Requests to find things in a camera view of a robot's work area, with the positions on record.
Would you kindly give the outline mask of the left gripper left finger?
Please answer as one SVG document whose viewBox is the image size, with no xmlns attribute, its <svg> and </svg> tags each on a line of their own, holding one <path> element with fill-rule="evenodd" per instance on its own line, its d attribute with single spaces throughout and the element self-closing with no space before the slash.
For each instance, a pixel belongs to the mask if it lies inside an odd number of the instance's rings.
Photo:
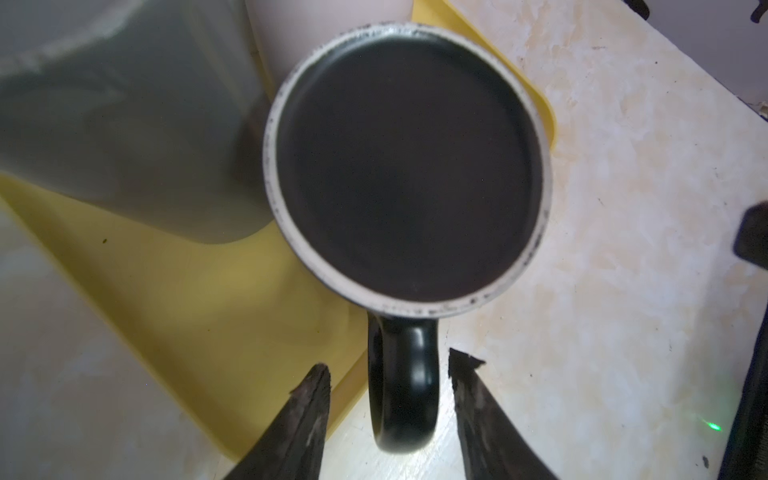
<svg viewBox="0 0 768 480">
<path fill-rule="evenodd" d="M 228 479 L 317 479 L 330 413 L 331 375 L 314 365 Z"/>
</svg>

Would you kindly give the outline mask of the all black mug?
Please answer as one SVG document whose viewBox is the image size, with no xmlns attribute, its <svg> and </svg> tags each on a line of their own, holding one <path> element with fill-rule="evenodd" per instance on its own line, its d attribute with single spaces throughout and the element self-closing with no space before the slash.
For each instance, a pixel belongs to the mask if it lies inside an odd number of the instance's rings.
<svg viewBox="0 0 768 480">
<path fill-rule="evenodd" d="M 503 294 L 543 238 L 552 169 L 532 99 L 462 35 L 367 25 L 286 77 L 262 157 L 293 252 L 367 313 L 377 446 L 419 450 L 439 411 L 439 320 Z"/>
</svg>

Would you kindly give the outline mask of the grey mug front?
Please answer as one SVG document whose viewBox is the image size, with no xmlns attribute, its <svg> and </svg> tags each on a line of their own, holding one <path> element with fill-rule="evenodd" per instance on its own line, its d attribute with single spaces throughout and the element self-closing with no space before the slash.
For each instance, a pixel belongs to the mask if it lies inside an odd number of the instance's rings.
<svg viewBox="0 0 768 480">
<path fill-rule="evenodd" d="M 268 98 L 230 1 L 5 1 L 1 171 L 202 243 L 272 218 Z"/>
</svg>

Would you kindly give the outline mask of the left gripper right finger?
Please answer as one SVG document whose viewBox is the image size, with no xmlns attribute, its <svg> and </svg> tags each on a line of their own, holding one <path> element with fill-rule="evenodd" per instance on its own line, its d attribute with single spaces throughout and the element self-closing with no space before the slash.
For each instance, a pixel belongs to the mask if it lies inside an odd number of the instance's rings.
<svg viewBox="0 0 768 480">
<path fill-rule="evenodd" d="M 457 433 L 467 479 L 554 479 L 477 374 L 485 362 L 451 348 Z"/>
</svg>

